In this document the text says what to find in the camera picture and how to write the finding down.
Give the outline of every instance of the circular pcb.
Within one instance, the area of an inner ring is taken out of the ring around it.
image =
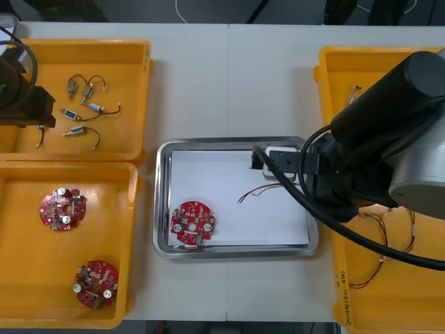
[[[77,226],[85,211],[86,198],[78,189],[59,188],[43,199],[40,219],[53,231],[66,231]]]
[[[211,210],[200,202],[185,202],[173,212],[171,232],[188,245],[200,245],[210,240],[215,229],[215,217]]]
[[[91,261],[77,270],[72,289],[89,308],[110,305],[118,292],[118,272],[107,262]]]

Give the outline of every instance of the yellow plastic tray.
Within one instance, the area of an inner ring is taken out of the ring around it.
[[[40,220],[43,198],[60,187],[87,198],[68,232]],[[0,327],[113,328],[131,309],[128,293],[135,197],[128,163],[0,162]],[[119,271],[113,305],[93,310],[72,291],[77,269],[104,260]]]
[[[441,48],[326,47],[320,65],[314,68],[318,82],[323,122],[329,124],[346,105],[353,86],[363,91],[393,67],[420,49]],[[364,211],[383,213],[374,205]],[[404,249],[411,225],[403,208],[385,215],[390,246]],[[372,221],[354,218],[349,228],[382,242]],[[416,239],[412,254],[445,259],[445,222],[416,214]],[[445,273],[403,264],[384,262],[376,277],[363,289],[349,283],[365,281],[378,265],[379,255],[331,231],[337,302],[334,316],[349,333],[445,333]]]
[[[24,40],[38,61],[37,85],[44,87],[56,100],[53,116],[56,127],[48,129],[44,144],[36,149],[40,132],[36,127],[18,129],[2,127],[0,160],[6,161],[132,161],[144,159],[143,138],[150,70],[150,44],[146,40]],[[97,120],[75,122],[64,116],[60,108],[71,109],[83,118],[96,115],[80,105],[84,82],[78,78],[77,93],[68,99],[68,79],[81,73],[87,80],[94,74],[105,78],[106,90],[96,78],[95,91],[89,101],[105,106],[117,115],[101,116]],[[93,132],[62,137],[63,132],[79,125],[96,129],[101,143]]]

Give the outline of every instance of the table surface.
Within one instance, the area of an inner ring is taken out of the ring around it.
[[[152,164],[172,138],[301,136],[321,127],[312,69],[327,45],[441,45],[442,27],[226,24],[20,25],[19,37],[144,38],[152,44],[127,319],[334,321],[330,240],[312,257],[165,260],[152,245]]]

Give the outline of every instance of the floor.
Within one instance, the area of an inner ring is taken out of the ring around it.
[[[0,329],[0,334],[158,334],[157,321],[124,321],[109,331],[103,330],[45,330]],[[286,323],[286,322],[196,322],[168,321],[165,334],[335,334],[334,324]]]
[[[42,21],[36,10],[24,0],[10,0],[24,21]],[[175,12],[175,0],[93,0],[110,22],[181,23]],[[178,0],[178,9],[188,23],[245,23],[261,0]],[[371,8],[373,0],[359,0]],[[414,4],[410,0],[407,8]],[[325,0],[270,0],[255,24],[321,24]],[[356,8],[350,25],[365,25],[368,13]],[[63,20],[82,21],[72,13]],[[416,0],[415,7],[402,17],[401,25],[445,25],[445,1]]]

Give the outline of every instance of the white component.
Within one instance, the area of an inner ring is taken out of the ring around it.
[[[176,233],[179,233],[179,232],[182,231],[182,226],[180,226],[180,224],[175,224],[175,226],[173,226],[173,230],[174,230]]]
[[[204,224],[204,231],[210,232],[211,231],[211,224],[209,224],[209,223]]]
[[[76,283],[72,286],[72,291],[74,291],[78,294],[80,291],[82,291],[82,286],[80,284]]]
[[[67,193],[67,189],[65,189],[65,188],[59,188],[59,189],[57,189],[57,194],[58,194],[59,196],[65,196],[66,193]]]
[[[269,146],[266,148],[265,151],[268,157],[270,156],[270,151],[298,152],[296,148],[285,148],[285,147],[281,148],[280,146]],[[269,170],[266,164],[263,165],[263,175],[266,180],[276,180],[275,176],[273,176],[272,172]],[[295,181],[297,174],[285,173],[284,176],[286,176],[293,182]]]
[[[65,225],[70,224],[71,217],[70,216],[62,216],[62,223],[64,223]]]
[[[196,224],[195,223],[188,224],[188,230],[190,232],[196,231]]]
[[[104,291],[104,298],[105,299],[110,299],[113,296],[113,293],[110,290],[105,290]]]

